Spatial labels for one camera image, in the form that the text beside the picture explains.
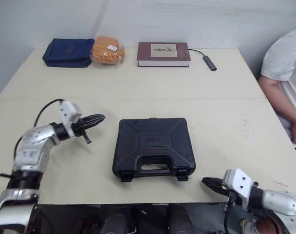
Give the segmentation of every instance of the floor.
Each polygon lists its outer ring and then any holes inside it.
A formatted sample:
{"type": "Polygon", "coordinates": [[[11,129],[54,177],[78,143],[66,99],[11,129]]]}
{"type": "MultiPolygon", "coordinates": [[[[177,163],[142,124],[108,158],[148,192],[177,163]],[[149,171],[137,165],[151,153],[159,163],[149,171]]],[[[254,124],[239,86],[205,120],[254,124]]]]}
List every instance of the floor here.
{"type": "MultiPolygon", "coordinates": [[[[224,204],[223,203],[186,203],[181,204],[186,208],[191,218],[196,234],[210,234],[219,230],[224,231],[223,218],[224,218],[224,204]]],[[[40,210],[47,216],[54,227],[54,233],[76,233],[75,229],[78,228],[78,223],[83,220],[92,221],[92,223],[104,221],[110,214],[120,210],[125,205],[40,205],[40,210]]],[[[136,205],[143,214],[146,216],[152,214],[154,218],[160,221],[162,218],[165,220],[166,205],[151,205],[142,204],[136,205]]],[[[241,207],[236,206],[228,221],[228,228],[231,234],[239,234],[239,220],[241,218],[253,217],[247,212],[243,211],[241,207]]],[[[44,225],[43,233],[50,233],[49,225],[44,225]]],[[[98,233],[99,228],[94,227],[94,232],[98,233]]]]}

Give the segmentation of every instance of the table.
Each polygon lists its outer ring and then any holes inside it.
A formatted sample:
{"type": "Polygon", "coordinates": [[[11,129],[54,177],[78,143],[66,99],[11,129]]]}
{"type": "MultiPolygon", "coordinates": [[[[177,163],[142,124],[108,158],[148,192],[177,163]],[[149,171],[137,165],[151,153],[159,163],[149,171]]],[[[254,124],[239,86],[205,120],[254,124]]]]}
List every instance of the table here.
{"type": "MultiPolygon", "coordinates": [[[[44,50],[35,49],[0,95],[0,172],[10,172],[15,142],[42,106],[61,97],[78,104],[83,116],[106,119],[88,130],[92,144],[78,138],[52,149],[42,204],[221,202],[225,197],[201,179],[237,167],[264,189],[296,193],[296,152],[238,49],[203,51],[216,72],[192,52],[189,68],[138,68],[136,49],[127,49],[116,66],[51,68],[41,60],[44,50]],[[188,182],[164,176],[121,183],[113,175],[119,120],[148,117],[186,118],[197,164],[188,182]]],[[[57,106],[39,124],[52,121],[59,122],[57,106]]],[[[0,178],[0,193],[7,182],[0,178]]]]}

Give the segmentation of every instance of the white t-shirt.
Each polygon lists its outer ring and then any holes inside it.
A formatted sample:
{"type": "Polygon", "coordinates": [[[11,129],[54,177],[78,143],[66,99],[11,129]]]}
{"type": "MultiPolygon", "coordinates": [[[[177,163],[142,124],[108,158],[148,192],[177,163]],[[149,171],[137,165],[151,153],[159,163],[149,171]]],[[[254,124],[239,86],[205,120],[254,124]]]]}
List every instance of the white t-shirt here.
{"type": "MultiPolygon", "coordinates": [[[[278,88],[296,108],[296,29],[277,40],[267,51],[260,72],[263,76],[280,81],[278,88]]],[[[292,140],[291,123],[279,119],[292,140]]]]}

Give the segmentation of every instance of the book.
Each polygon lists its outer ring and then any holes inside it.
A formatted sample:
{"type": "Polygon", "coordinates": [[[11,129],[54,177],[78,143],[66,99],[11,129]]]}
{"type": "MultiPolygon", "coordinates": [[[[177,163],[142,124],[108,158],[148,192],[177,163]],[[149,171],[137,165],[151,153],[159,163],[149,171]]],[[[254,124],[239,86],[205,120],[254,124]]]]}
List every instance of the book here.
{"type": "Polygon", "coordinates": [[[185,42],[140,42],[137,65],[139,67],[188,67],[190,55],[185,42]]]}

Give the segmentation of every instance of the orange bread bag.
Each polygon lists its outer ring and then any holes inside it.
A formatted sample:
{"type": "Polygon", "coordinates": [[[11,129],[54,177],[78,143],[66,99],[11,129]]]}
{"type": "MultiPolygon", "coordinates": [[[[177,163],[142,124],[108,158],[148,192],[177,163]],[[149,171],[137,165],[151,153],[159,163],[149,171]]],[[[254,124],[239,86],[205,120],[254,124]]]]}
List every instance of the orange bread bag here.
{"type": "Polygon", "coordinates": [[[98,37],[91,51],[91,60],[99,63],[119,63],[125,55],[125,49],[120,47],[117,39],[98,37]]]}

